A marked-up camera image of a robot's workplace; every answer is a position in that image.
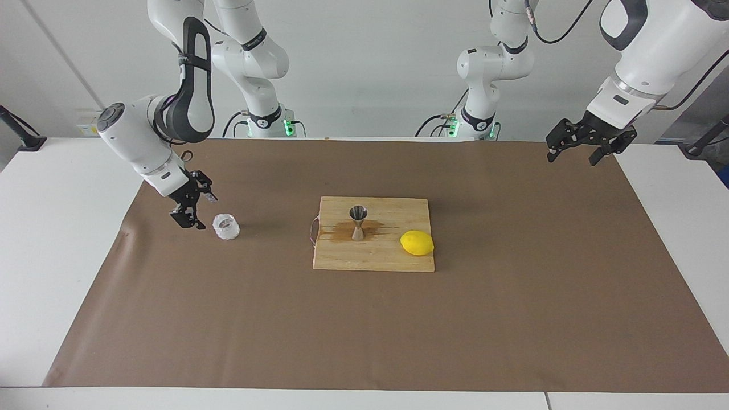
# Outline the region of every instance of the cable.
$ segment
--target cable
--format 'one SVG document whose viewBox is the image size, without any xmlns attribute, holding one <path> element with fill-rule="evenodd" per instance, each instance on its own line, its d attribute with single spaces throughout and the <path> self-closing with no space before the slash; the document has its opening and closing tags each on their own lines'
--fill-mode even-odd
<svg viewBox="0 0 729 410">
<path fill-rule="evenodd" d="M 421 125 L 420 128 L 418 128 L 417 132 L 415 132 L 415 136 L 416 137 L 419 136 L 420 135 L 420 131 L 422 131 L 423 128 L 425 128 L 425 126 L 428 125 L 428 123 L 430 123 L 433 120 L 437 120 L 438 118 L 441 118 L 441 117 L 442 117 L 442 115 L 433 115 L 432 117 L 430 117 L 427 120 L 425 120 L 425 122 L 423 123 L 423 125 Z"/>
<path fill-rule="evenodd" d="M 453 109 L 451 110 L 451 114 L 456 112 L 456 108 L 458 108 L 458 106 L 461 105 L 461 101 L 463 101 L 463 99 L 466 98 L 466 94 L 468 94 L 468 88 L 466 88 L 466 90 L 463 92 L 461 99 L 459 99 L 458 102 L 456 103 L 456 105 L 453 106 Z M 443 125 L 447 125 L 447 124 L 448 124 L 448 120 L 443 121 Z M 443 134 L 443 129 L 444 128 L 441 128 L 440 131 L 438 131 L 438 136 L 441 136 L 441 134 Z"/>
<path fill-rule="evenodd" d="M 582 8 L 582 11 L 577 15 L 577 18 L 574 19 L 570 27 L 567 29 L 567 31 L 564 32 L 559 38 L 554 40 L 546 40 L 542 37 L 541 34 L 539 34 L 539 29 L 537 28 L 537 19 L 534 17 L 534 11 L 531 8 L 531 5 L 529 4 L 529 0 L 524 0 L 524 6 L 526 7 L 526 15 L 529 18 L 529 24 L 531 25 L 531 30 L 534 31 L 534 34 L 537 36 L 537 38 L 545 43 L 545 44 L 555 44 L 559 43 L 560 41 L 564 40 L 565 37 L 572 31 L 572 29 L 577 25 L 577 22 L 580 21 L 582 18 L 582 15 L 585 14 L 586 11 L 588 11 L 588 8 L 590 7 L 590 4 L 592 4 L 593 0 L 588 0 L 587 4 Z"/>
<path fill-rule="evenodd" d="M 243 115 L 243 112 L 242 111 L 238 111 L 235 114 L 233 114 L 232 117 L 230 117 L 230 119 L 228 120 L 227 124 L 225 124 L 225 128 L 223 128 L 223 136 L 222 136 L 222 138 L 225 138 L 225 134 L 227 134 L 227 130 L 228 130 L 228 127 L 230 127 L 230 123 L 232 123 L 233 120 L 235 119 L 235 117 L 237 117 L 239 115 Z"/>
<path fill-rule="evenodd" d="M 238 121 L 233 126 L 233 138 L 235 138 L 235 128 L 238 127 L 240 124 L 248 125 L 248 121 Z"/>
<path fill-rule="evenodd" d="M 694 92 L 696 92 L 696 90 L 698 89 L 698 86 L 701 85 L 701 83 L 704 80 L 706 80 L 706 78 L 709 76 L 709 74 L 711 74 L 712 71 L 714 71 L 714 69 L 717 68 L 717 66 L 719 65 L 719 63 L 721 63 L 722 60 L 724 58 L 726 58 L 727 55 L 729 55 L 729 50 L 726 50 L 724 52 L 724 54 L 722 54 L 722 56 L 719 57 L 719 59 L 717 59 L 712 64 L 712 66 L 709 67 L 708 70 L 706 70 L 705 73 L 703 73 L 703 75 L 701 76 L 701 78 L 699 79 L 699 81 L 696 83 L 696 85 L 694 85 L 693 88 L 691 88 L 691 91 L 689 91 L 688 94 L 686 94 L 686 96 L 681 100 L 681 102 L 679 102 L 678 104 L 676 104 L 676 105 L 674 105 L 672 107 L 668 107 L 668 106 L 665 106 L 665 105 L 657 105 L 657 106 L 653 107 L 653 109 L 656 110 L 656 111 L 673 111 L 676 108 L 682 106 L 686 101 L 688 101 L 689 98 L 691 98 L 691 96 L 694 94 Z"/>
<path fill-rule="evenodd" d="M 430 136 L 433 136 L 433 133 L 434 133 L 434 132 L 435 132 L 435 130 L 437 130 L 438 128 L 440 128 L 440 132 L 443 132 L 443 129 L 445 129 L 445 128 L 450 128 L 450 127 L 451 127 L 450 125 L 446 125 L 446 124 L 443 124 L 443 125 L 436 125 L 436 127 L 435 127 L 435 128 L 433 128 L 433 131 L 430 131 Z"/>
<path fill-rule="evenodd" d="M 34 134 L 36 134 L 37 136 L 41 136 L 41 134 L 38 131 L 36 131 L 36 129 L 33 128 L 30 124 L 28 124 L 23 118 L 20 118 L 17 115 L 13 114 L 7 108 L 5 109 L 5 111 L 7 111 L 7 113 L 10 114 L 10 117 L 15 118 L 16 121 L 18 121 L 19 123 L 25 125 L 29 130 L 33 131 Z"/>
<path fill-rule="evenodd" d="M 292 121 L 291 124 L 301 124 L 301 128 L 304 129 L 304 138 L 308 138 L 306 136 L 306 125 L 304 125 L 304 123 L 302 123 L 301 121 Z"/>
<path fill-rule="evenodd" d="M 205 22 L 208 23 L 208 26 L 212 27 L 213 30 L 217 31 L 218 33 L 220 33 L 220 34 L 222 34 L 224 36 L 228 36 L 228 33 L 226 33 L 225 31 L 217 28 L 213 23 L 210 23 L 210 20 L 208 20 L 206 18 L 204 18 L 203 20 L 205 20 Z"/>
</svg>

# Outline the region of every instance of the white wall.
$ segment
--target white wall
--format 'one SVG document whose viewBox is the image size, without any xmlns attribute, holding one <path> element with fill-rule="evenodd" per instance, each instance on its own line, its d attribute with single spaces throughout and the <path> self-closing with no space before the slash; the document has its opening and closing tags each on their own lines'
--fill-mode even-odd
<svg viewBox="0 0 729 410">
<path fill-rule="evenodd" d="M 12 58 L 2 59 L 0 69 L 13 84 L 2 82 L 0 98 L 14 100 L 16 110 L 46 134 L 75 132 L 76 110 L 97 108 L 77 77 L 104 105 L 176 90 L 176 51 L 147 20 L 146 0 L 2 1 L 8 26 L 2 28 L 0 51 Z M 23 2 L 57 41 L 60 54 L 39 35 Z M 595 1 L 562 43 L 547 46 L 531 38 L 537 55 L 532 75 L 499 83 L 502 139 L 543 141 L 561 118 L 582 117 L 619 58 L 598 28 L 606 2 Z M 542 1 L 537 9 L 542 35 L 561 34 L 582 5 Z M 486 0 L 258 0 L 257 7 L 269 35 L 292 62 L 289 74 L 275 81 L 279 98 L 312 136 L 412 135 L 428 116 L 450 110 L 465 89 L 456 73 L 459 53 L 495 44 Z M 218 21 L 211 0 L 206 17 Z M 222 39 L 214 31 L 211 36 Z M 727 47 L 729 39 L 666 101 L 679 99 Z M 58 57 L 64 53 L 79 76 Z M 221 74 L 214 75 L 213 98 L 219 135 L 244 102 Z M 640 141 L 655 141 L 679 115 L 656 112 L 642 118 Z"/>
</svg>

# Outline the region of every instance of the green indicator light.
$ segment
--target green indicator light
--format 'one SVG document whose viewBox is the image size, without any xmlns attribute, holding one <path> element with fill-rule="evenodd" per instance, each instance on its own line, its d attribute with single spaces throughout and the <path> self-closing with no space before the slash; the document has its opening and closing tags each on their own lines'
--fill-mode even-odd
<svg viewBox="0 0 729 410">
<path fill-rule="evenodd" d="M 461 126 L 461 123 L 458 120 L 453 120 L 453 124 L 451 124 L 451 130 L 448 133 L 451 136 L 457 136 L 458 135 L 458 128 Z"/>
<path fill-rule="evenodd" d="M 291 121 L 284 120 L 284 126 L 286 127 L 286 136 L 294 135 L 294 128 L 291 127 Z"/>
</svg>

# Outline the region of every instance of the brown paper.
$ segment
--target brown paper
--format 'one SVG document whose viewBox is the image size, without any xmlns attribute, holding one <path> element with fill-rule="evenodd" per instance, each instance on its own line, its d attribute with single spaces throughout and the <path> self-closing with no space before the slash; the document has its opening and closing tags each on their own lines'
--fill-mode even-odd
<svg viewBox="0 0 729 410">
<path fill-rule="evenodd" d="M 729 392 L 614 158 L 539 143 L 206 141 L 209 223 L 142 185 L 46 386 Z M 427 198 L 434 274 L 314 271 L 321 196 Z"/>
</svg>

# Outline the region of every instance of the black stand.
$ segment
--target black stand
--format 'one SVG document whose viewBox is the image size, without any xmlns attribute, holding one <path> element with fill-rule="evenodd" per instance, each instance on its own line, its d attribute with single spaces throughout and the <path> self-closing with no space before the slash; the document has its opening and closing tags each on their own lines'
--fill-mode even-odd
<svg viewBox="0 0 729 410">
<path fill-rule="evenodd" d="M 727 128 L 729 128 L 729 114 L 722 118 L 722 120 L 714 125 L 712 129 L 710 129 L 708 132 L 706 132 L 706 134 L 698 139 L 697 142 L 694 142 L 691 145 L 679 144 L 679 148 L 681 149 L 681 152 L 686 155 L 686 158 L 690 160 L 696 159 L 696 157 L 701 155 L 703 149 L 706 148 L 709 142 L 711 142 L 714 138 L 718 137 L 719 134 L 724 132 L 724 130 L 726 130 Z"/>
<path fill-rule="evenodd" d="M 3 123 L 6 123 L 7 126 L 9 126 L 10 129 L 12 129 L 23 141 L 23 145 L 17 149 L 18 152 L 36 152 L 41 149 L 41 146 L 47 139 L 44 136 L 30 135 L 29 132 L 17 123 L 10 111 L 2 105 L 0 105 L 0 120 L 2 120 Z"/>
</svg>

